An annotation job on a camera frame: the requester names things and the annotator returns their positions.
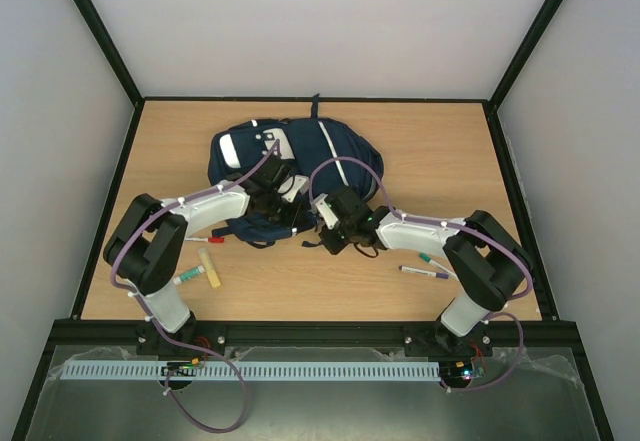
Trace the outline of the navy blue student backpack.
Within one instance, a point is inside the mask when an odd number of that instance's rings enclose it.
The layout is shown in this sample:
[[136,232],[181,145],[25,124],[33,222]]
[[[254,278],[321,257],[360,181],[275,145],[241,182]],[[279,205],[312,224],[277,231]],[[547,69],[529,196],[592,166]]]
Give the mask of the navy blue student backpack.
[[[345,185],[353,188],[361,199],[370,200],[378,190],[375,177],[384,175],[382,155],[348,125],[318,116],[318,102],[314,101],[309,118],[256,118],[217,133],[210,148],[208,179],[216,183],[238,177],[253,168],[271,145],[280,142],[280,150],[289,167],[283,183],[294,175],[311,177],[322,162],[341,156],[365,163],[335,161],[314,178],[313,192],[326,193]],[[250,246],[263,249],[277,241],[308,231],[315,226],[306,194],[301,195],[308,210],[308,222],[300,228],[288,228],[248,211],[244,216],[226,221],[226,226],[214,229],[213,237],[233,235]]]

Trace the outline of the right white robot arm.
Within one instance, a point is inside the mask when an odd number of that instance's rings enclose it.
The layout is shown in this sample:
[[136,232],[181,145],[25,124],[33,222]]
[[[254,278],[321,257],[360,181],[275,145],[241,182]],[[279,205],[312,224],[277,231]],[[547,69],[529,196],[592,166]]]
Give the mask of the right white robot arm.
[[448,260],[462,292],[437,317],[433,343],[447,353],[460,351],[476,326],[533,288],[531,259],[488,212],[467,218],[437,219],[380,206],[371,209],[349,187],[311,201],[321,220],[324,247],[333,255],[352,245],[411,250]]

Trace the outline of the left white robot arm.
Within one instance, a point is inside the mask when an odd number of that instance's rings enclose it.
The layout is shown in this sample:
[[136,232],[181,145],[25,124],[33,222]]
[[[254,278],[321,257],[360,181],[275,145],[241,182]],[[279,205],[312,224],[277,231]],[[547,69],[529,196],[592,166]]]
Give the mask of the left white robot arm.
[[247,173],[230,174],[186,197],[135,197],[103,251],[113,284],[128,290],[165,332],[178,332],[192,318],[173,281],[185,239],[254,213],[283,224],[289,235],[299,229],[308,183],[308,176],[270,155]]

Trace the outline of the purple marker pen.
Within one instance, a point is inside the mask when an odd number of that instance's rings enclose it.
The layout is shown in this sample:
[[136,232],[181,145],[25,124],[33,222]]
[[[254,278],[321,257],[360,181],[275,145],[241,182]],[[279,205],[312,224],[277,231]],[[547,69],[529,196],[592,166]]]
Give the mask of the purple marker pen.
[[410,267],[405,265],[399,265],[398,269],[399,271],[405,272],[405,273],[418,274],[418,275],[428,276],[428,277],[437,278],[437,279],[450,279],[450,275],[444,272],[425,270],[425,269],[415,268],[415,267]]

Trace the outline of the green marker pen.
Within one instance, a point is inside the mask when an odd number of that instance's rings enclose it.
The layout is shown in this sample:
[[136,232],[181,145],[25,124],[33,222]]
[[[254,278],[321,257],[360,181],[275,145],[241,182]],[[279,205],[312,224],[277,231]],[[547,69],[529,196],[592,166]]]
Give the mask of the green marker pen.
[[430,257],[429,255],[425,254],[425,253],[420,253],[419,257],[426,263],[428,263],[431,266],[436,267],[437,269],[439,269],[442,272],[451,274],[452,271],[447,268],[446,266],[444,266],[443,264],[439,263],[438,261],[434,260],[432,257]]

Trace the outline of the red pen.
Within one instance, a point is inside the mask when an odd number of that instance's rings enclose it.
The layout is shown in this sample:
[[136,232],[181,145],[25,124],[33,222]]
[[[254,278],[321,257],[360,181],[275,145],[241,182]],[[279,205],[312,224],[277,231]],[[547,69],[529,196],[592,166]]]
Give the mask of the red pen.
[[221,244],[225,242],[223,237],[186,237],[185,241],[210,244]]

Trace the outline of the yellow highlighter marker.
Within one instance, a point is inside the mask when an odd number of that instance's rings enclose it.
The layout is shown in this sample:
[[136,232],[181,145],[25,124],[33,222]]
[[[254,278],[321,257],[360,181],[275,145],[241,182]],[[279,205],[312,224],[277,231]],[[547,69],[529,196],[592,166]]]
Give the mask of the yellow highlighter marker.
[[198,249],[198,257],[199,260],[201,262],[202,267],[204,268],[204,274],[207,277],[207,280],[210,284],[210,286],[213,289],[217,289],[219,288],[222,283],[220,281],[220,278],[218,276],[218,273],[215,269],[214,263],[212,261],[212,258],[209,254],[209,251],[207,248],[205,247],[201,247]]

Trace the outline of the green white glue stick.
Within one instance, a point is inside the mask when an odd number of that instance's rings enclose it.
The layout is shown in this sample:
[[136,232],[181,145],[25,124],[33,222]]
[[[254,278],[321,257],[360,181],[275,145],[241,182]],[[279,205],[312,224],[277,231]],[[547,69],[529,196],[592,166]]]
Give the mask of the green white glue stick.
[[191,268],[187,271],[184,271],[176,276],[174,276],[172,278],[172,282],[175,285],[180,285],[183,284],[186,281],[189,281],[193,278],[196,278],[198,276],[200,276],[201,274],[205,273],[205,268],[202,265],[196,266],[194,268]]

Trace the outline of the black aluminium frame rail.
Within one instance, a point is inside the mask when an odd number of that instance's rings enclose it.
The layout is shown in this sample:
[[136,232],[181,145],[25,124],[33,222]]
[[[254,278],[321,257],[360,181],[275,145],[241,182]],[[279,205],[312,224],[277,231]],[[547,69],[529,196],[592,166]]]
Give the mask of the black aluminium frame rail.
[[[56,320],[48,342],[51,344],[132,345],[142,336],[142,321]],[[523,321],[527,347],[581,343],[577,325],[570,321]],[[397,347],[408,337],[426,339],[436,329],[434,322],[224,322],[198,321],[192,336],[204,336],[215,346],[363,346]]]

